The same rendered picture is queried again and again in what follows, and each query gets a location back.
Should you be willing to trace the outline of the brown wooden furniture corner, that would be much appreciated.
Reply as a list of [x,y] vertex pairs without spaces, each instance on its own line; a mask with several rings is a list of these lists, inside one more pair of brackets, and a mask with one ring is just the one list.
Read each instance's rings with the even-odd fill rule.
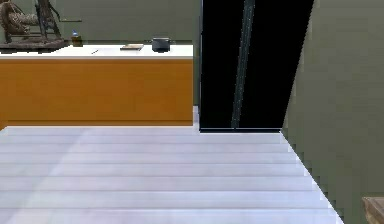
[[368,224],[384,224],[384,197],[363,197]]

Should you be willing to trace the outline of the orange kitchen counter white top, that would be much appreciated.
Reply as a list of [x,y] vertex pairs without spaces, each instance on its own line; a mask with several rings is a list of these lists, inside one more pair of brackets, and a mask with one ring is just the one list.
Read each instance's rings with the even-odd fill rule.
[[0,54],[0,130],[192,124],[194,47],[173,45],[165,53],[149,45],[120,48]]

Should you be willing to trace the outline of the dark grey pot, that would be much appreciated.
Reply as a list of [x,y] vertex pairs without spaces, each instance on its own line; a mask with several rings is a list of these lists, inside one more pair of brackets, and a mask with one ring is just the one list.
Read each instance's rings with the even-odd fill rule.
[[170,50],[173,41],[170,38],[157,37],[152,38],[150,43],[154,52],[164,53]]

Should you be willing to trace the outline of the dark brown sculpture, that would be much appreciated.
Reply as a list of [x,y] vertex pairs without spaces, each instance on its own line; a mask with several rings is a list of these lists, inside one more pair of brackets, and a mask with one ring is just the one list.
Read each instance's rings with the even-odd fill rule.
[[0,0],[0,53],[50,53],[67,46],[57,24],[61,16],[50,0],[35,0],[35,10],[27,14],[12,0]]

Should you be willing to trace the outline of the black fridge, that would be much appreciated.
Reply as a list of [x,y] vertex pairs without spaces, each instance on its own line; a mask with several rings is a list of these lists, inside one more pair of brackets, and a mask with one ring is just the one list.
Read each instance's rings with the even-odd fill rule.
[[200,130],[278,132],[315,0],[201,0]]

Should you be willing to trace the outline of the brown flat book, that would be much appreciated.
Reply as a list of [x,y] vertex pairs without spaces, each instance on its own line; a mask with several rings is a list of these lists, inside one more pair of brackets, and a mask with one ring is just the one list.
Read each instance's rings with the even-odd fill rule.
[[144,44],[127,44],[120,48],[120,50],[137,50],[140,51],[145,45]]

